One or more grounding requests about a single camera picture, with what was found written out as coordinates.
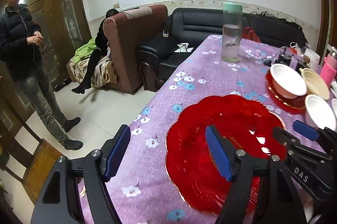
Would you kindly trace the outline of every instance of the mint green bottle cap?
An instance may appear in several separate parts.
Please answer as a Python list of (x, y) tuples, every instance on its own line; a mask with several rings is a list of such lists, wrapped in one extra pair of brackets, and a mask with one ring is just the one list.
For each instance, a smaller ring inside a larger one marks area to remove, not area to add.
[(223, 10), (228, 12), (242, 13), (242, 5), (235, 3), (223, 3)]

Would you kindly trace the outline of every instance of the clear water bottle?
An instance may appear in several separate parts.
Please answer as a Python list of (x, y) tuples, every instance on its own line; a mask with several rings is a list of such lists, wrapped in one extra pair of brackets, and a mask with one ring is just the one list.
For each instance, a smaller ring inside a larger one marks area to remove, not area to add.
[(239, 46), (242, 38), (242, 6), (223, 4), (223, 27), (221, 59), (230, 63), (239, 60)]

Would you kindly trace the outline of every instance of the brown armchair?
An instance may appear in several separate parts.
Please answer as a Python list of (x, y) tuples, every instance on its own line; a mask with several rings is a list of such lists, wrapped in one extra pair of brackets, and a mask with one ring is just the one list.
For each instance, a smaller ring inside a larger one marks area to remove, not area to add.
[(142, 85), (136, 48), (162, 31), (166, 19), (167, 8), (164, 5), (131, 9), (106, 19), (103, 30), (109, 40), (111, 58), (117, 74), (117, 83), (109, 83), (109, 87), (134, 93)]

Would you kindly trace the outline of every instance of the man's hand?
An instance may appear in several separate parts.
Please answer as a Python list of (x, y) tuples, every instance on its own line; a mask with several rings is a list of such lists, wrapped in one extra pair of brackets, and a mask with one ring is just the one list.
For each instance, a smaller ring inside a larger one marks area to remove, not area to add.
[(38, 36), (33, 36), (33, 37), (28, 37), (27, 38), (27, 44), (36, 44), (37, 46), (41, 46), (42, 45), (42, 40), (40, 37)]
[(34, 36), (39, 37), (43, 41), (43, 37), (42, 37), (42, 35), (41, 35), (41, 33), (39, 31), (35, 31), (34, 32)]

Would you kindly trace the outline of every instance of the green blanket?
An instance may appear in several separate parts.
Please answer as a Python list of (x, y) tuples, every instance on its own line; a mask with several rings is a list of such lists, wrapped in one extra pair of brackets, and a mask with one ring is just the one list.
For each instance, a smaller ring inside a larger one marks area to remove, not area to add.
[(77, 64), (80, 60), (90, 57), (92, 51), (96, 48), (95, 38), (91, 39), (87, 44), (78, 48), (75, 52), (75, 56), (71, 58), (73, 64)]

